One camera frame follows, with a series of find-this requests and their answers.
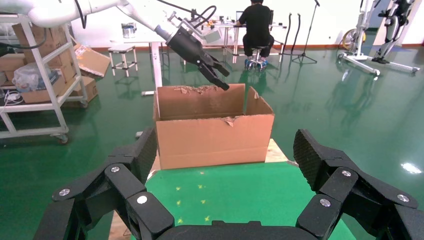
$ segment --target microphone stand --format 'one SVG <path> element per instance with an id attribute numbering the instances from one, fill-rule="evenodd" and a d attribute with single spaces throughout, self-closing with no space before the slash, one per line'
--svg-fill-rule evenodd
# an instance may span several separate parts
<path id="1" fill-rule="evenodd" d="M 300 54 L 300 55 L 298 55 L 295 59 L 292 60 L 292 62 L 294 62 L 294 63 L 298 63 L 298 64 L 316 64 L 318 62 L 317 60 L 315 60 L 315 59 L 313 59 L 313 58 L 311 58 L 309 56 L 306 56 L 306 48 L 308 46 L 309 36 L 311 34 L 312 23 L 314 22 L 315 12 L 317 11 L 317 7 L 320 7 L 320 6 L 321 6 L 320 3 L 317 0 L 315 0 L 315 8 L 313 10 L 312 20 L 310 21 L 309 32 L 307 34 L 306 44 L 305 44 L 305 47 L 303 49 L 303 53 Z M 307 58 L 307 59 L 311 60 L 312 62 L 304 63 L 304 58 Z"/>

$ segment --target person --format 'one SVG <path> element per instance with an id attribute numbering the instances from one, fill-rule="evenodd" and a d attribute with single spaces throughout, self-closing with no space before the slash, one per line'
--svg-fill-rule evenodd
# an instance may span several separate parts
<path id="1" fill-rule="evenodd" d="M 264 6 L 264 0 L 250 0 L 251 6 L 248 6 L 240 16 L 236 26 L 241 27 L 246 24 L 246 35 L 243 37 L 244 54 L 247 59 L 244 64 L 250 65 L 253 59 L 254 47 L 264 47 L 260 51 L 260 60 L 262 67 L 268 65 L 267 57 L 270 55 L 271 48 L 274 45 L 274 38 L 270 34 L 269 24 L 271 19 L 271 10 Z"/>

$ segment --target white shelving cart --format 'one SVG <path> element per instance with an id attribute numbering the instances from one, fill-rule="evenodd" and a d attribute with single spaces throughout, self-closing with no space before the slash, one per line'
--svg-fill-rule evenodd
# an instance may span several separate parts
<path id="1" fill-rule="evenodd" d="M 31 31 L 29 18 L 25 15 L 21 14 L 0 14 L 0 23 L 16 23 L 21 24 L 25 36 L 28 40 L 30 46 L 37 45 L 36 40 Z M 0 117 L 3 119 L 4 124 L 7 127 L 7 131 L 0 131 L 0 139 L 5 138 L 15 138 L 15 137 L 25 137 L 25 136 L 39 136 L 39 135 L 50 135 L 52 137 L 56 137 L 60 140 L 62 144 L 66 144 L 68 142 L 68 131 L 69 128 L 66 124 L 65 118 L 61 111 L 61 106 L 65 101 L 76 102 L 79 101 L 81 104 L 86 107 L 87 103 L 87 92 L 84 87 L 84 83 L 81 77 L 81 71 L 78 67 L 77 57 L 75 55 L 74 46 L 72 44 L 71 35 L 69 33 L 69 29 L 66 24 L 61 26 L 66 34 L 67 43 L 48 54 L 45 57 L 41 57 L 40 51 L 38 48 L 32 49 L 32 53 L 35 58 L 35 62 L 40 70 L 42 79 L 46 86 L 46 90 L 50 97 L 51 102 L 49 103 L 39 103 L 39 104 L 19 104 L 19 105 L 1 105 L 0 106 Z M 56 94 L 53 90 L 52 84 L 50 83 L 50 79 L 48 77 L 48 73 L 46 70 L 46 64 L 52 60 L 54 57 L 63 53 L 64 51 L 70 51 L 75 70 L 76 76 L 75 81 L 72 85 L 64 92 L 62 95 Z M 74 88 L 80 84 L 82 89 L 82 96 L 70 96 L 71 92 Z M 22 113 L 22 112 L 36 112 L 36 111 L 45 111 L 45 110 L 54 110 L 56 113 L 57 119 L 59 121 L 60 126 L 55 127 L 47 127 L 47 128 L 33 128 L 33 129 L 25 129 L 25 130 L 17 130 L 9 117 L 9 113 Z"/>

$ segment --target cardboard box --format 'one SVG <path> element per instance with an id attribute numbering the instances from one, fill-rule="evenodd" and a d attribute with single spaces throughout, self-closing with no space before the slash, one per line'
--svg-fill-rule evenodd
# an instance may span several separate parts
<path id="1" fill-rule="evenodd" d="M 246 111 L 244 101 L 244 84 L 159 87 L 153 118 L 161 169 L 264 162 L 274 112 L 252 87 Z"/>
<path id="2" fill-rule="evenodd" d="M 60 76 L 63 76 L 63 78 L 65 79 L 65 83 L 73 82 L 73 79 L 77 74 L 77 70 L 75 69 L 73 61 L 69 62 L 68 64 L 62 65 L 61 67 L 51 67 L 51 70 L 55 70 L 59 73 Z"/>
<path id="3" fill-rule="evenodd" d="M 93 49 L 77 44 L 74 46 L 78 65 L 83 75 L 92 75 L 97 77 L 104 77 L 109 68 L 111 59 Z"/>
<path id="4" fill-rule="evenodd" d="M 19 43 L 24 47 L 28 47 L 27 37 L 25 36 L 24 29 L 21 24 L 16 24 L 12 26 L 14 33 L 16 34 Z M 34 36 L 35 42 L 37 44 L 41 43 L 44 40 L 44 32 L 46 30 L 45 42 L 40 49 L 50 50 L 52 52 L 55 49 L 58 49 L 60 46 L 67 43 L 67 38 L 64 29 L 61 26 L 56 26 L 52 28 L 44 28 L 36 25 L 32 25 L 31 31 Z"/>
<path id="5" fill-rule="evenodd" d="M 65 87 L 65 79 L 62 76 L 59 76 L 59 78 L 52 84 L 52 86 L 55 95 L 59 95 L 59 93 Z M 51 102 L 47 90 L 22 92 L 21 95 L 27 104 Z"/>
<path id="6" fill-rule="evenodd" d="M 44 58 L 48 54 L 53 52 L 53 50 L 40 50 L 41 57 Z M 35 63 L 36 59 L 34 58 L 33 52 L 24 50 L 23 54 L 25 55 L 25 59 L 28 63 Z M 52 60 L 50 60 L 47 65 L 52 68 L 57 68 L 63 65 L 67 65 L 72 63 L 72 56 L 71 52 L 69 50 L 66 50 L 59 54 L 58 56 L 54 57 Z"/>
<path id="7" fill-rule="evenodd" d="M 0 57 L 0 72 L 15 71 L 26 64 L 22 53 L 9 53 Z"/>
<path id="8" fill-rule="evenodd" d="M 25 36 L 24 30 L 21 24 L 13 25 L 13 30 L 19 40 L 19 43 L 28 47 L 29 43 L 27 37 Z M 43 28 L 33 25 L 31 27 L 32 34 L 35 38 L 35 42 L 37 44 L 41 43 L 44 39 L 44 31 L 46 30 L 46 40 L 43 45 L 41 45 L 38 50 L 40 51 L 41 57 L 45 57 L 54 50 L 63 46 L 67 43 L 66 34 L 61 26 L 52 27 L 52 28 Z M 34 63 L 36 60 L 34 58 L 33 52 L 30 49 L 23 50 L 23 54 L 25 55 L 25 59 L 28 63 Z M 50 67 L 60 67 L 62 65 L 67 65 L 72 61 L 71 52 L 65 51 L 61 53 L 59 56 L 56 56 L 47 64 Z"/>
<path id="9" fill-rule="evenodd" d="M 7 81 L 3 86 L 13 86 L 12 79 L 14 78 L 15 70 L 27 64 L 25 56 L 22 53 L 9 53 L 0 57 L 0 72 L 4 72 Z"/>
<path id="10" fill-rule="evenodd" d="M 93 100 L 95 96 L 97 96 L 99 93 L 97 92 L 97 86 L 96 86 L 96 80 L 94 80 L 91 77 L 82 77 L 82 82 L 84 83 L 85 90 L 87 91 L 87 102 L 90 102 Z M 83 90 L 81 89 L 81 86 L 78 84 L 75 89 L 72 91 L 70 96 L 82 96 Z M 70 107 L 70 108 L 80 108 L 80 102 L 78 101 L 69 101 L 65 102 L 62 106 L 64 107 Z"/>

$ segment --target small white stool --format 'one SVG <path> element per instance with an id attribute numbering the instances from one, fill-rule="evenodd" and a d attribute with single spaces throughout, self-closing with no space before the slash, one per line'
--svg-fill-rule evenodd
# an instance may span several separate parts
<path id="1" fill-rule="evenodd" d="M 134 52 L 134 61 L 131 62 L 131 65 L 127 65 L 127 57 L 125 56 L 126 53 L 129 51 Z M 137 55 L 136 55 L 136 46 L 134 45 L 128 45 L 128 44 L 121 44 L 116 45 L 108 49 L 109 56 L 110 56 L 110 62 L 112 63 L 112 73 L 115 76 L 115 69 L 122 69 L 126 71 L 126 76 L 129 77 L 130 74 L 128 73 L 128 69 L 130 69 L 132 66 L 135 65 L 135 70 L 138 72 L 139 67 L 137 66 Z M 122 62 L 114 65 L 114 60 L 112 59 L 112 54 L 121 54 L 122 56 Z"/>

